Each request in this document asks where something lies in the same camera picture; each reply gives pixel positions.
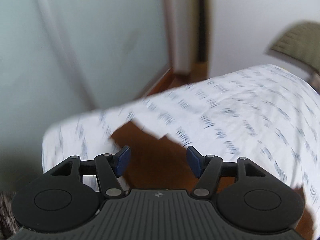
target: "wooden baseboard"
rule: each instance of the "wooden baseboard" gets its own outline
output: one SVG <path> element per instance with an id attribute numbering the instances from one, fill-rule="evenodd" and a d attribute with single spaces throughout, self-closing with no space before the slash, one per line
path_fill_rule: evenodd
<path id="1" fill-rule="evenodd" d="M 164 76 L 170 72 L 172 68 L 168 65 L 165 65 L 157 74 L 156 76 L 151 79 L 148 84 L 141 90 L 141 92 L 137 95 L 135 99 L 144 98 L 150 95 L 150 93 L 154 90 L 154 88 L 162 81 Z"/>
<path id="2" fill-rule="evenodd" d="M 165 91 L 172 81 L 174 80 L 175 75 L 173 74 L 173 69 L 169 69 L 169 71 L 163 75 L 163 77 L 158 81 L 158 83 L 148 92 L 148 96 L 151 96 L 156 93 L 160 93 Z"/>

